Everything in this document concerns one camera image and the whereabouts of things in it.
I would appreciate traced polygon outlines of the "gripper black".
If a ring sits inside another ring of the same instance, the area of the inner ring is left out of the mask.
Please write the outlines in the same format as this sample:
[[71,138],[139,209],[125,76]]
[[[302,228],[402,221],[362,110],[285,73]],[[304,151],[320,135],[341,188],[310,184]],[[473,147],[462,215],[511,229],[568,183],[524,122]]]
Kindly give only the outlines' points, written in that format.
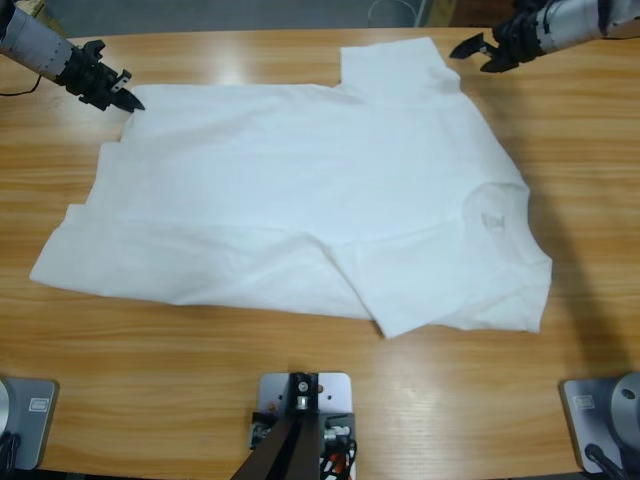
[[104,45],[73,46],[54,82],[85,104],[100,110],[115,106],[123,111],[144,110],[142,102],[126,89],[131,73],[121,73],[101,62]]
[[[480,68],[485,73],[503,73],[518,67],[518,63],[526,63],[543,55],[537,35],[537,12],[519,12],[492,29],[497,42],[498,55],[491,56]],[[474,35],[450,53],[452,59],[466,59],[485,49],[484,34]]]

